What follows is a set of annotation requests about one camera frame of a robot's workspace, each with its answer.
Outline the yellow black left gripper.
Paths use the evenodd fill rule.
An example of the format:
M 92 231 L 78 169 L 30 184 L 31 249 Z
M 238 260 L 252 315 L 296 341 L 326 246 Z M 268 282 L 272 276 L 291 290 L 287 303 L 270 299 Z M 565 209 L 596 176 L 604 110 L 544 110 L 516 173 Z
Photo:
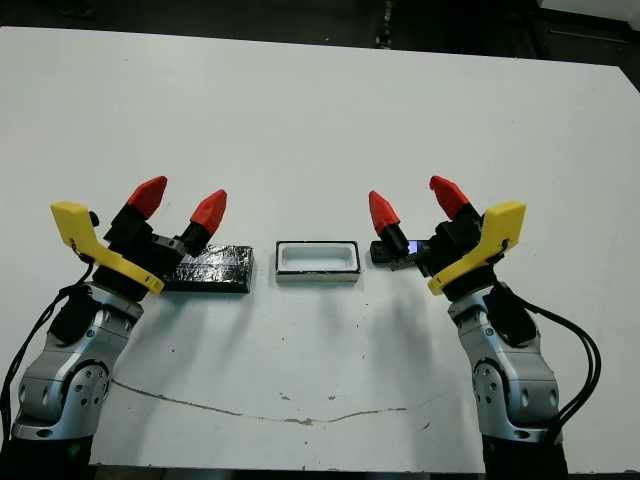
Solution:
M 101 243 L 96 216 L 83 205 L 57 202 L 51 212 L 63 243 L 82 261 L 95 267 L 93 281 L 131 300 L 164 288 L 163 277 L 177 268 L 187 253 L 201 253 L 223 219 L 227 193 L 219 189 L 205 198 L 180 238 L 156 234 L 149 224 L 167 186 L 165 176 L 139 185 L 116 214 Z

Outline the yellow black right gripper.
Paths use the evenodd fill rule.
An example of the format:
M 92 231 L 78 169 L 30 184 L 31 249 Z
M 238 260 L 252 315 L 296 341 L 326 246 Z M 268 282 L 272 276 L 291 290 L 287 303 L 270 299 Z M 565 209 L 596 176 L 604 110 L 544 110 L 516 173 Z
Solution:
M 464 295 L 471 290 L 466 277 L 490 276 L 493 265 L 519 243 L 526 205 L 509 201 L 479 214 L 454 182 L 433 176 L 429 188 L 448 220 L 437 225 L 417 267 L 432 294 Z M 409 241 L 391 204 L 376 191 L 369 192 L 368 200 L 379 239 L 390 253 L 408 253 Z

